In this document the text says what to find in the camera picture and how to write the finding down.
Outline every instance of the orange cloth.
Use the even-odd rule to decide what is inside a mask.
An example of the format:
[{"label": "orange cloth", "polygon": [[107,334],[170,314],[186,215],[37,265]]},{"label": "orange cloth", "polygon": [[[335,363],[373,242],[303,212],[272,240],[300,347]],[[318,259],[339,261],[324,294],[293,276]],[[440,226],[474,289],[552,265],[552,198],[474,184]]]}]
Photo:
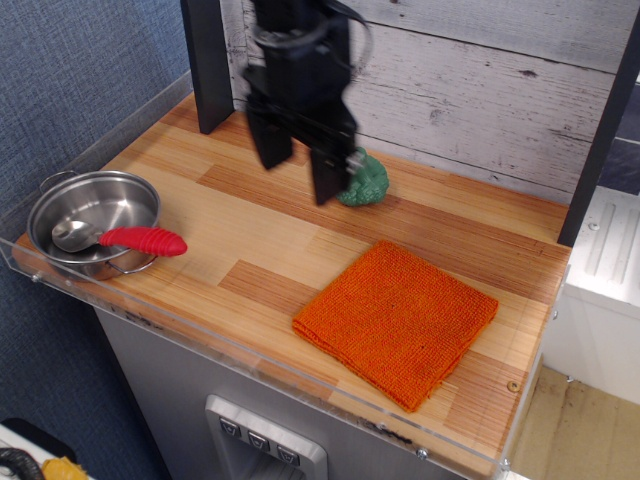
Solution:
[{"label": "orange cloth", "polygon": [[302,309],[293,329],[413,412],[497,310],[497,300],[380,241]]}]

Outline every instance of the black frame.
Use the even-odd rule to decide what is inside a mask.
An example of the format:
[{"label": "black frame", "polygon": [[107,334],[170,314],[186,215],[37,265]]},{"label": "black frame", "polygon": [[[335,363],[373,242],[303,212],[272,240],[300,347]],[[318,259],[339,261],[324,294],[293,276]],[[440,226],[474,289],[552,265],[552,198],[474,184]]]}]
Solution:
[{"label": "black frame", "polygon": [[616,136],[622,115],[629,102],[640,71],[640,11],[631,29],[616,78],[604,107],[589,155],[580,174],[569,211],[560,231],[558,243],[573,247],[593,198],[602,169]]},{"label": "black frame", "polygon": [[180,0],[200,132],[209,134],[234,111],[218,0]]}]

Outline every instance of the wooden countertop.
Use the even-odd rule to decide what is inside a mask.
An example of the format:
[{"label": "wooden countertop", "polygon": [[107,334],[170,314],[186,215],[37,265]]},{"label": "wooden countertop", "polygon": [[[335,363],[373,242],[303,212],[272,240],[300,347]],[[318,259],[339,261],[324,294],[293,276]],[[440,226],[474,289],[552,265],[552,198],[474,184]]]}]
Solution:
[{"label": "wooden countertop", "polygon": [[[500,460],[523,393],[507,384],[523,386],[531,372],[569,258],[570,249],[555,243],[566,206],[370,152],[388,170],[384,202],[317,207],[306,149],[298,151],[267,172],[243,114],[202,135],[188,97],[105,169],[153,184],[162,199],[160,225],[179,232],[189,251],[111,279],[108,288],[74,288],[196,346],[233,350],[278,381],[373,424],[384,422],[385,430],[441,451],[462,470],[483,472],[465,448]],[[293,315],[379,239],[403,245],[501,305],[455,371],[413,414],[291,329]],[[305,382],[305,375],[321,383]],[[465,448],[447,453],[429,430]]]}]

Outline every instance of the green plush toy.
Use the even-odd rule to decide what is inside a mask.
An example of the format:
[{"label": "green plush toy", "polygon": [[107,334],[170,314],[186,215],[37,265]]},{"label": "green plush toy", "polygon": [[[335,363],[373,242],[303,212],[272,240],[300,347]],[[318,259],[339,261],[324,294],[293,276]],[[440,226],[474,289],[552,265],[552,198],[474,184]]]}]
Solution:
[{"label": "green plush toy", "polygon": [[349,188],[336,196],[348,207],[380,203],[389,188],[389,178],[384,165],[368,155],[364,148],[358,147],[358,151],[363,157],[362,167],[351,177]]}]

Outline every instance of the red spoon handle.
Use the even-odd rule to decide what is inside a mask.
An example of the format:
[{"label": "red spoon handle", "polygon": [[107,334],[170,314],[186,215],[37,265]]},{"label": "red spoon handle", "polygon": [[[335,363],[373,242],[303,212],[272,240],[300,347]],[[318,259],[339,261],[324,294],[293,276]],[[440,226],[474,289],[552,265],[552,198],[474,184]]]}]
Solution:
[{"label": "red spoon handle", "polygon": [[103,233],[100,245],[120,245],[149,255],[175,257],[187,251],[187,244],[177,233],[160,227],[118,227]]}]

